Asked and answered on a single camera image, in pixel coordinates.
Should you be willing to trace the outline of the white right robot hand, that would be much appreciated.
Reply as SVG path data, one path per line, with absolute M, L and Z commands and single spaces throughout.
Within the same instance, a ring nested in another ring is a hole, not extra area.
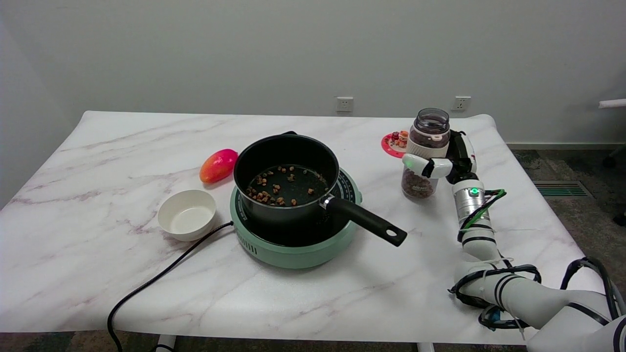
M 415 154 L 404 154 L 403 165 L 417 174 L 429 179 L 445 178 L 452 185 L 464 180 L 478 180 L 478 164 L 474 147 L 463 131 L 451 130 L 446 155 L 429 159 Z

